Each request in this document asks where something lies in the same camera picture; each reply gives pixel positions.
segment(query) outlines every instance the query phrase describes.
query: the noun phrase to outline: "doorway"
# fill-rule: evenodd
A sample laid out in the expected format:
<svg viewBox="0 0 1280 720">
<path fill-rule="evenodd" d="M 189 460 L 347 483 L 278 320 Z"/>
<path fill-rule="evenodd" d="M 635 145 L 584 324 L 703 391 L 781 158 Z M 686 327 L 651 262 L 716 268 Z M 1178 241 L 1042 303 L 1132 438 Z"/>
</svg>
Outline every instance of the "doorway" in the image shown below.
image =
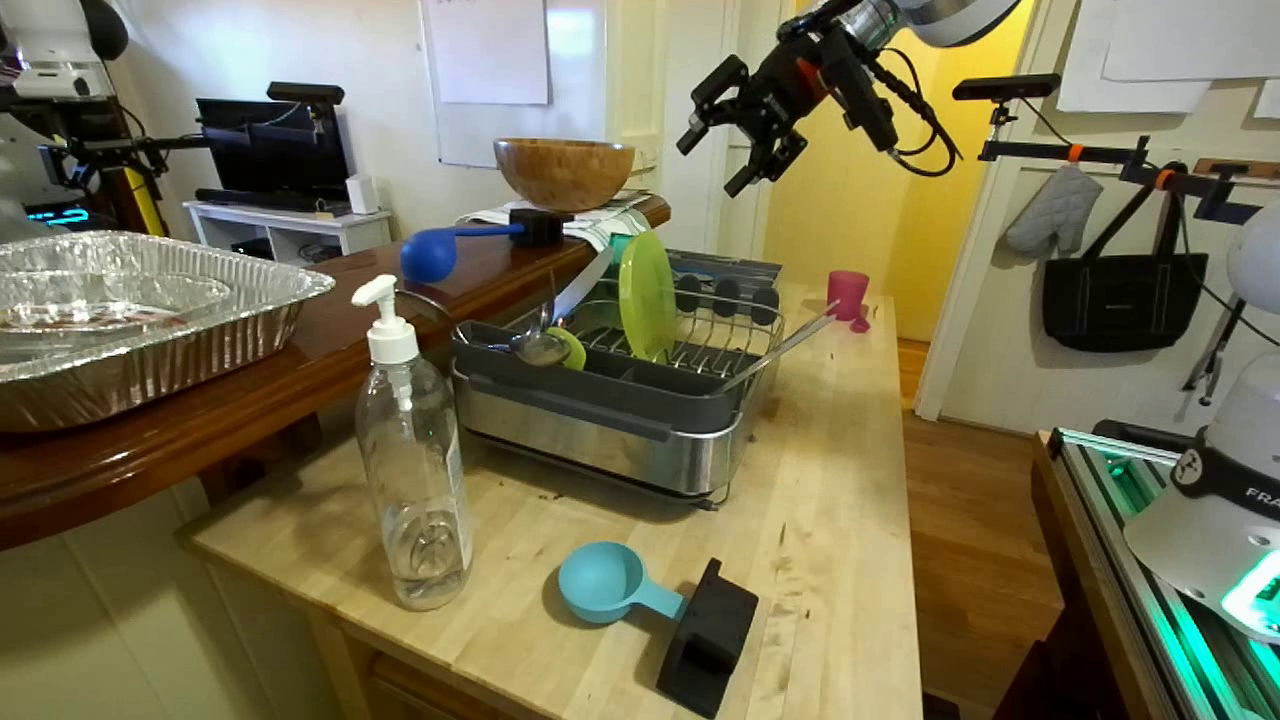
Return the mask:
<svg viewBox="0 0 1280 720">
<path fill-rule="evenodd" d="M 805 116 L 808 152 L 768 194 L 765 262 L 788 268 L 798 287 L 824 287 L 831 268 L 870 275 L 877 295 L 896 299 L 903 342 L 928 346 L 968 238 L 968 216 L 985 189 L 985 163 L 970 162 L 986 142 L 986 104 L 955 104 L 963 77 L 1013 77 L 1035 0 L 1023 0 L 997 34 L 968 47 L 928 47 L 901 34 L 891 47 L 907 54 L 920 91 L 933 101 L 963 162 L 941 176 L 911 176 L 880 158 L 860 133 L 843 130 L 839 104 L 829 101 Z M 922 130 L 896 104 L 903 147 Z"/>
</svg>

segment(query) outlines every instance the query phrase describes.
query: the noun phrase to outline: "pump head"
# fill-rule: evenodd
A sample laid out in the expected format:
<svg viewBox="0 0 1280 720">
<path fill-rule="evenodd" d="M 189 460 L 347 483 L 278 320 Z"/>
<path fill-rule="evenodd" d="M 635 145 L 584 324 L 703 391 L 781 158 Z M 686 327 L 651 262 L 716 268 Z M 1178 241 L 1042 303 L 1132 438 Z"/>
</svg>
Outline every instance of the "pump head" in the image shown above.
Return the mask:
<svg viewBox="0 0 1280 720">
<path fill-rule="evenodd" d="M 370 366 L 407 366 L 418 356 L 417 327 L 395 317 L 395 275 L 377 275 L 351 294 L 355 309 L 377 303 L 379 320 L 366 327 Z"/>
</svg>

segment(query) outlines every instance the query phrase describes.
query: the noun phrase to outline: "pump bottle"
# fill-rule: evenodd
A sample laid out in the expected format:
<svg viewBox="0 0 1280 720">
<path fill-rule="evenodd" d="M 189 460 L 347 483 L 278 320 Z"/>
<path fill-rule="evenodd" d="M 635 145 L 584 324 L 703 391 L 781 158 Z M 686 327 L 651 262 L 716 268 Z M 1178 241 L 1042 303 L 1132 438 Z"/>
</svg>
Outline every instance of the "pump bottle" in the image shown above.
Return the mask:
<svg viewBox="0 0 1280 720">
<path fill-rule="evenodd" d="M 471 567 L 450 391 L 418 356 L 410 324 L 395 317 L 395 275 L 359 286 L 351 303 L 379 309 L 366 327 L 370 372 L 355 403 L 355 442 L 379 512 L 392 589 L 404 608 L 440 608 Z"/>
</svg>

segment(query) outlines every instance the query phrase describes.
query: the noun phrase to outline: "dish drying rack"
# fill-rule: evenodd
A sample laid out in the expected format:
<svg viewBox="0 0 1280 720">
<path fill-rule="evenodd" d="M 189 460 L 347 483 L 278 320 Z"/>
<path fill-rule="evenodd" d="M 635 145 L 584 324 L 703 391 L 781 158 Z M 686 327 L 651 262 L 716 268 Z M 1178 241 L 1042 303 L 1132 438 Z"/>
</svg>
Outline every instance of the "dish drying rack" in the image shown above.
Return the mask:
<svg viewBox="0 0 1280 720">
<path fill-rule="evenodd" d="M 517 324 L 458 324 L 450 372 L 458 423 L 490 446 L 631 479 L 703 507 L 726 502 L 735 456 L 770 369 L 722 389 L 726 377 L 781 346 L 774 266 L 671 251 L 680 338 L 667 356 L 628 350 L 616 275 L 564 320 L 587 350 L 581 372 L 533 369 L 509 350 Z"/>
</svg>

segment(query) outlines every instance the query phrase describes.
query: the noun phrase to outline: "wooden floor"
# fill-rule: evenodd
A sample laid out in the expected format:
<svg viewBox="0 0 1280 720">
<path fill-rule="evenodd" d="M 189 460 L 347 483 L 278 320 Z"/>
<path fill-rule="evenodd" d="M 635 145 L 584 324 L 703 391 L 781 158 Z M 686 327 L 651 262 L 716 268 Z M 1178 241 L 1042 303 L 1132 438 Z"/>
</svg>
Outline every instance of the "wooden floor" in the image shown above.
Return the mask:
<svg viewBox="0 0 1280 720">
<path fill-rule="evenodd" d="M 993 715 L 1060 592 L 1033 512 L 1033 438 L 911 416 L 922 346 L 901 346 L 922 690 Z"/>
</svg>

